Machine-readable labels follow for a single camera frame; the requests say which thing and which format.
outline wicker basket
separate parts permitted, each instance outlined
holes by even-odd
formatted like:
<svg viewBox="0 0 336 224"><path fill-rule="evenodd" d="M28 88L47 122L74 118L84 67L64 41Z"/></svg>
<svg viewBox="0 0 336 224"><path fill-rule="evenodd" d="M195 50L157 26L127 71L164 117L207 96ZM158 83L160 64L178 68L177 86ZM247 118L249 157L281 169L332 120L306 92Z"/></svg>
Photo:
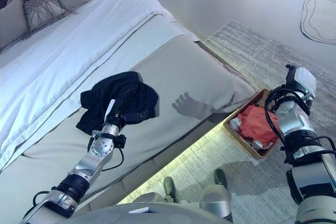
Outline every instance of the wicker basket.
<svg viewBox="0 0 336 224"><path fill-rule="evenodd" d="M270 91L267 89L261 90L254 97L252 97L243 107L232 113L224 122L224 130L230 134L230 136L238 143L238 145L247 154L249 154L255 159L266 158L269 155L269 153L275 148L275 146L279 142L279 139L277 139L269 149L257 152L228 124L228 122L231 119L235 118L240 112L245 110L246 107L249 106L250 104L256 104L258 106L264 107L269 92Z"/></svg>

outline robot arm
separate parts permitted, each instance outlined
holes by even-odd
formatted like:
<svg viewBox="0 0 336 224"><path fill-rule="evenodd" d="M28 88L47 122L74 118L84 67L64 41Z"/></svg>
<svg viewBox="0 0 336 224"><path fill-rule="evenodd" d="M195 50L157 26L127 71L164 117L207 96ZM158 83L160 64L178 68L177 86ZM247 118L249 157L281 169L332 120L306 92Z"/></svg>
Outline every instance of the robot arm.
<svg viewBox="0 0 336 224"><path fill-rule="evenodd" d="M266 100L265 115L283 143L287 182L293 200L300 205L296 223L336 223L335 145L326 136L318 137L310 125L312 99L316 97L316 80L305 68L287 65L286 85L274 89ZM268 104L278 118L281 132L269 120ZM330 141L332 151L320 139Z"/></svg>
<svg viewBox="0 0 336 224"><path fill-rule="evenodd" d="M111 100L102 131L92 133L88 153L57 187L53 187L47 196L26 214L22 224L57 223L72 216L90 185L104 171L104 165L112 159L113 149L124 148L126 137L118 135L121 129L126 124L136 124L146 119L146 111L124 115L123 106L124 99Z"/></svg>

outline patterned pillow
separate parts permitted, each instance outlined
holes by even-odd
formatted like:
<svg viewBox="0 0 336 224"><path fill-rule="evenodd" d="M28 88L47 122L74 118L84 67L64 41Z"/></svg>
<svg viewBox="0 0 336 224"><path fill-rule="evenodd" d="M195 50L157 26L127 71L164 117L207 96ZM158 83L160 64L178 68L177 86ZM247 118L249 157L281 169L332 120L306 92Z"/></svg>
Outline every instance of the patterned pillow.
<svg viewBox="0 0 336 224"><path fill-rule="evenodd" d="M24 10L30 31L60 20L66 12L59 0L28 0L24 2Z"/></svg>

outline area rug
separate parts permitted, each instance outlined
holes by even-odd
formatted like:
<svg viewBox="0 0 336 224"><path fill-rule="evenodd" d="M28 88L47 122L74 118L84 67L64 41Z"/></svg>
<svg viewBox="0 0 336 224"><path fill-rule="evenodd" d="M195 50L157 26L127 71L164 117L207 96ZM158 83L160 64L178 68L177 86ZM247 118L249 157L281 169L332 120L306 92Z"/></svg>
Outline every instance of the area rug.
<svg viewBox="0 0 336 224"><path fill-rule="evenodd" d="M336 76L331 69L234 21L204 43L260 88L283 84L287 74L285 64L311 70L319 81L312 124L320 134L336 139L333 123ZM151 191L164 195L163 179L171 176L180 203L198 207L203 189L214 183L213 171L219 167L227 177L234 223L293 224L298 206L290 196L286 181L290 166L284 164L285 155L279 149L280 144L267 159L253 159L220 123L120 203L132 202Z"/></svg>
<svg viewBox="0 0 336 224"><path fill-rule="evenodd" d="M336 0L306 0L301 30L312 40L336 45Z"/></svg>
<svg viewBox="0 0 336 224"><path fill-rule="evenodd" d="M315 76L317 97L310 120L318 135L336 141L336 72L309 56L230 21L204 44L259 87L276 88L286 82L286 64L307 68Z"/></svg>

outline black cable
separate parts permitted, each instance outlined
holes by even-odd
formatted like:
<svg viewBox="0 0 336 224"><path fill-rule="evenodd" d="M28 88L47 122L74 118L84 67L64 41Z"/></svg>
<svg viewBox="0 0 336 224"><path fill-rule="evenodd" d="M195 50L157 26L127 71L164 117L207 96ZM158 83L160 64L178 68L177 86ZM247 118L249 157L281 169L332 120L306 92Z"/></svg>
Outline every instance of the black cable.
<svg viewBox="0 0 336 224"><path fill-rule="evenodd" d="M36 197L39 196L40 194L48 194L49 191L39 191L37 194L35 194L35 196L33 197L33 206L36 207Z"/></svg>
<svg viewBox="0 0 336 224"><path fill-rule="evenodd" d="M106 172L107 170L115 169L115 168L117 168L117 167L119 167L119 166L122 165L122 163L124 162L124 154L123 154L121 148L118 147L118 150L120 151L120 154L121 154L121 162L120 162L120 164L119 164L119 165L116 165L116 166L114 166L114 167L110 167L110 168L107 168L107 169L103 169L103 170L101 170L102 172Z"/></svg>
<svg viewBox="0 0 336 224"><path fill-rule="evenodd" d="M332 139L330 137L327 137L327 136L317 136L317 137L312 137L312 138L309 138L309 139L306 139L306 140L302 140L302 142L300 142L300 145L298 147L296 147L291 153L289 153L288 155L286 155L286 159L285 159L285 164L289 162L289 159L295 154L295 152L297 152L300 148L304 147L305 144L311 142L311 141L314 141L314 140L319 140L319 139L322 139L322 138L326 138L333 151L336 153L336 148L335 148L335 144L334 142L332 141Z"/></svg>
<svg viewBox="0 0 336 224"><path fill-rule="evenodd" d="M268 106L271 103L271 101L273 100L273 97L276 95L278 90L276 90L276 92L274 93L270 93L269 96L267 97L266 101L265 101L265 117L266 117L266 121L268 123L268 125L271 127L271 129L273 130L273 132L276 134L276 136L281 140L282 144L285 146L286 142L284 140L284 138L282 137L282 135L279 133L279 131L277 130L277 128L274 126L271 117L268 114Z"/></svg>
<svg viewBox="0 0 336 224"><path fill-rule="evenodd" d="M273 97L279 93L280 91L285 91L286 93L283 94L283 96L285 96L286 94L288 93L291 93L293 94L297 99L298 101L302 101L302 98L296 94L294 91L290 90L290 89L285 89L285 88L276 88L274 89L273 91L271 91L271 93L269 94L269 96L267 97L266 101L265 101L265 106L264 106L264 109L265 109L265 117L266 117L266 121L267 123L269 124L269 126L271 127L271 129L273 130L273 132L276 134L276 136L281 140L282 144L284 146L286 146L286 142L285 142L285 139L282 137L282 135L279 133L279 131L277 130L277 128L274 126L269 114L268 114L268 106L269 104L271 103L271 101L273 101Z"/></svg>

